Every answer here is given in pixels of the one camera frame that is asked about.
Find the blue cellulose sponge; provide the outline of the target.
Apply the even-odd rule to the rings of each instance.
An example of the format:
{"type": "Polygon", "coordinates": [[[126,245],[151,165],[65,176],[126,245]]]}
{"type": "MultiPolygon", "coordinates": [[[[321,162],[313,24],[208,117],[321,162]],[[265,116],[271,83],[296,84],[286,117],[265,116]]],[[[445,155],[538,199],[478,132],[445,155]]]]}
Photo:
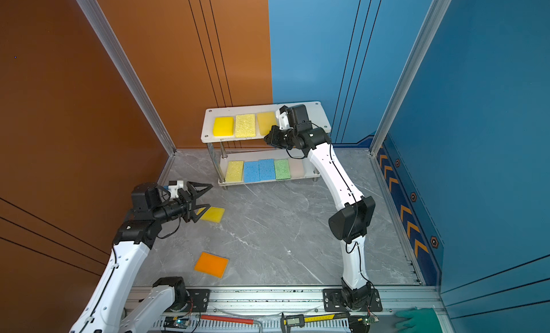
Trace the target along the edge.
{"type": "Polygon", "coordinates": [[[244,163],[243,181],[245,183],[257,183],[260,181],[258,161],[249,161],[244,163]]]}
{"type": "Polygon", "coordinates": [[[259,160],[259,179],[260,181],[275,181],[276,171],[274,159],[259,160]]]}

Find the beige foam sponge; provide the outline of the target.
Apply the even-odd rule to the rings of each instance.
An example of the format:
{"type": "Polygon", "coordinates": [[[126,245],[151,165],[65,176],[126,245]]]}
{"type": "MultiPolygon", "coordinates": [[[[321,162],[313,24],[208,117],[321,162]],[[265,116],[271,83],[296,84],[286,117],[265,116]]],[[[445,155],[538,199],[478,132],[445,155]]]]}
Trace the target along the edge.
{"type": "Polygon", "coordinates": [[[305,167],[303,160],[288,159],[288,162],[291,179],[299,179],[305,176],[305,167]]]}

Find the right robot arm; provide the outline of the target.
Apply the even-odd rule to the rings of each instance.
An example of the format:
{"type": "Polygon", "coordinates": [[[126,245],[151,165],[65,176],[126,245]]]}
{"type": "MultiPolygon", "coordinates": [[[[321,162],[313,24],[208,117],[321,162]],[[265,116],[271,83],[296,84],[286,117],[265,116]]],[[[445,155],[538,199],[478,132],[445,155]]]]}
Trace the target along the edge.
{"type": "Polygon", "coordinates": [[[329,135],[309,119],[305,105],[283,106],[276,113],[277,123],[264,141],[275,148],[300,150],[319,171],[337,212],[329,228],[340,241],[343,258],[342,302],[349,310],[361,310],[375,293],[365,263],[365,241],[376,203],[355,186],[339,162],[329,135]]]}

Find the yellow cellulose sponge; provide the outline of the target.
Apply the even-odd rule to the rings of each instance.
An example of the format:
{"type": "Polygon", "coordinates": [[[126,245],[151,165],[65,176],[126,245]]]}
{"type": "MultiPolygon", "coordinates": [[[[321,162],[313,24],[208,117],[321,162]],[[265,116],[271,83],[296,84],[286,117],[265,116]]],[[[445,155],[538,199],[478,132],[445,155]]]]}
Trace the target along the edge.
{"type": "Polygon", "coordinates": [[[227,183],[243,182],[244,161],[229,161],[227,164],[225,181],[227,183]]]}
{"type": "Polygon", "coordinates": [[[255,138],[256,137],[256,115],[236,115],[235,120],[235,133],[236,138],[255,138]]]}

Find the orange foam sponge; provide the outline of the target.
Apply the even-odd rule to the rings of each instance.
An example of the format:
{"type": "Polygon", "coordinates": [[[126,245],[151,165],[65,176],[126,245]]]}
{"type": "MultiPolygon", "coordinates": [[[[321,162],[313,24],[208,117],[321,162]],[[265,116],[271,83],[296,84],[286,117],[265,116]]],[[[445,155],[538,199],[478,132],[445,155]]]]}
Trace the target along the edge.
{"type": "Polygon", "coordinates": [[[221,279],[225,274],[228,264],[229,260],[227,258],[202,252],[194,270],[221,279]]]}

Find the small yellow foam sponge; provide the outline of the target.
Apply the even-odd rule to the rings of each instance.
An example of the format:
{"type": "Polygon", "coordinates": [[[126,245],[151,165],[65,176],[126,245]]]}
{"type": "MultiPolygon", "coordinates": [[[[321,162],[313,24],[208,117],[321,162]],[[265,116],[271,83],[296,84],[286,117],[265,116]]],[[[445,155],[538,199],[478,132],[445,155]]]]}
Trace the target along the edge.
{"type": "Polygon", "coordinates": [[[224,208],[211,207],[208,210],[208,212],[201,218],[201,220],[208,221],[215,224],[220,224],[224,214],[225,214],[224,208]]]}

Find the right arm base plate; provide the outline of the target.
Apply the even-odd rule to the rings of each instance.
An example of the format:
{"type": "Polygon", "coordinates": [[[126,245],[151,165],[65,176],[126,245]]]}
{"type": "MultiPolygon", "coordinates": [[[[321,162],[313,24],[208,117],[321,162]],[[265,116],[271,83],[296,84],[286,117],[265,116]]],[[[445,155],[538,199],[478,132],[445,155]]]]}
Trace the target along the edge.
{"type": "Polygon", "coordinates": [[[326,312],[382,312],[382,300],[378,290],[374,294],[368,295],[366,300],[361,302],[359,307],[353,309],[344,303],[341,288],[324,289],[322,291],[323,304],[326,312]]]}

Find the green cellulose sponge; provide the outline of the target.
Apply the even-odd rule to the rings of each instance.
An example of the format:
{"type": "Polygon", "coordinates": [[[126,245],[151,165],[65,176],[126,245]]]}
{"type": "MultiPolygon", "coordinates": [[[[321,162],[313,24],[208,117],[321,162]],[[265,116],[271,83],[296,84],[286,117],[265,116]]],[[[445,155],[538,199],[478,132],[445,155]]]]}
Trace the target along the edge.
{"type": "Polygon", "coordinates": [[[288,159],[275,160],[274,169],[277,181],[289,180],[292,177],[288,159]]]}

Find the thick yellow foam sponge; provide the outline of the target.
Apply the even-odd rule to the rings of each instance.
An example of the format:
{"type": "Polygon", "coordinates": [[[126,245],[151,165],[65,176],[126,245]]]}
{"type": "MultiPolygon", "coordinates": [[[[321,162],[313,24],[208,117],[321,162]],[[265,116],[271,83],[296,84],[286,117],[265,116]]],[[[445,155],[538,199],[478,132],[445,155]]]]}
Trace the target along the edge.
{"type": "Polygon", "coordinates": [[[215,138],[232,138],[234,123],[234,117],[216,117],[213,124],[213,136],[215,138]]]}

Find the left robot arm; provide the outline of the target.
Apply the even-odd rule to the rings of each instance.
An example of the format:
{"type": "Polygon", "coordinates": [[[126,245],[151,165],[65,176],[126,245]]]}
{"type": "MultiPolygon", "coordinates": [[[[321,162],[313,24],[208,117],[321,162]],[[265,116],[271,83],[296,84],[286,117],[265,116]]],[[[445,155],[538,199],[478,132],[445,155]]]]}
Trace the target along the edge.
{"type": "Polygon", "coordinates": [[[167,188],[142,183],[133,189],[133,207],[117,230],[103,275],[71,332],[148,332],[165,312],[206,312],[209,290],[189,291],[182,277],[157,280],[130,314],[125,304],[143,262],[162,237],[163,224],[198,222],[210,205],[197,200],[210,189],[211,184],[191,181],[173,181],[167,188]]]}

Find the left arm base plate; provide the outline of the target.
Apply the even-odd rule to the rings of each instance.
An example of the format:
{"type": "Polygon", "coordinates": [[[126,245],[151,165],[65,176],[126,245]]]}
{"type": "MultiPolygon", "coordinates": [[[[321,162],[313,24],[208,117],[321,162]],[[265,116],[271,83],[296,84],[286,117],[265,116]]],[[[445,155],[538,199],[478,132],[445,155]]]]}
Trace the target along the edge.
{"type": "Polygon", "coordinates": [[[205,313],[208,310],[209,289],[187,289],[184,293],[176,293],[175,302],[168,308],[174,313],[205,313]]]}

